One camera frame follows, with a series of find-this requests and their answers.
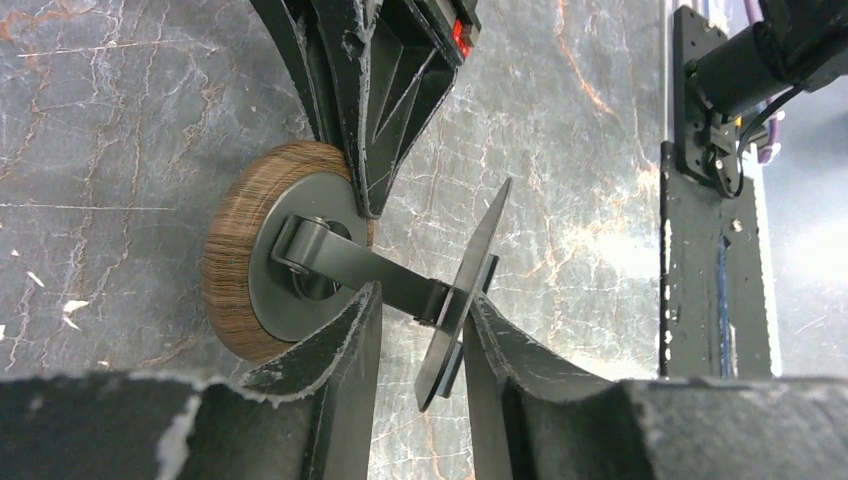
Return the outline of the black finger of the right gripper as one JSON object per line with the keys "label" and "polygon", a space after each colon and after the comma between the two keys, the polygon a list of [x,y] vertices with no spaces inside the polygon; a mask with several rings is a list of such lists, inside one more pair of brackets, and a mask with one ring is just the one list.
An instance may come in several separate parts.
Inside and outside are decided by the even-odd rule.
{"label": "black finger of the right gripper", "polygon": [[313,1],[317,138],[342,151],[361,216],[379,218],[399,168],[453,87],[481,24],[474,1]]}
{"label": "black finger of the right gripper", "polygon": [[329,59],[308,0],[252,0],[294,82],[319,142],[342,149],[343,134]]}

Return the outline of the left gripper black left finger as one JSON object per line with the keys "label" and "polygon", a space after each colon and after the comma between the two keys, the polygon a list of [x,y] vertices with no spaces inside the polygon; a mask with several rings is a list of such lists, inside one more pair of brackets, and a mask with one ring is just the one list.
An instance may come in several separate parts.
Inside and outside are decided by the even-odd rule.
{"label": "left gripper black left finger", "polygon": [[5,479],[364,479],[382,291],[250,371],[130,370],[1,383]]}

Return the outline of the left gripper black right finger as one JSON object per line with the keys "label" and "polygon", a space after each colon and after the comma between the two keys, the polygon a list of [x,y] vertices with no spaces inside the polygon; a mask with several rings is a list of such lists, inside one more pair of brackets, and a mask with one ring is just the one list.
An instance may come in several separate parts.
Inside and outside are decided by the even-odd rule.
{"label": "left gripper black right finger", "polygon": [[843,479],[847,383],[609,381],[475,299],[464,331],[480,479]]}

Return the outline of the grey stand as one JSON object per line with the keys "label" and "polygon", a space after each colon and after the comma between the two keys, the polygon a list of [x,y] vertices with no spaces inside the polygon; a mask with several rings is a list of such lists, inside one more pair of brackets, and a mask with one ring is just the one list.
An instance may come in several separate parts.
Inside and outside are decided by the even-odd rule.
{"label": "grey stand", "polygon": [[267,361],[304,340],[370,282],[383,301],[433,329],[415,380],[418,408],[453,388],[460,332],[497,259],[491,245],[511,192],[505,182],[472,234],[453,281],[427,278],[371,248],[352,176],[335,147],[298,141],[254,160],[212,221],[202,260],[209,323],[241,359]]}

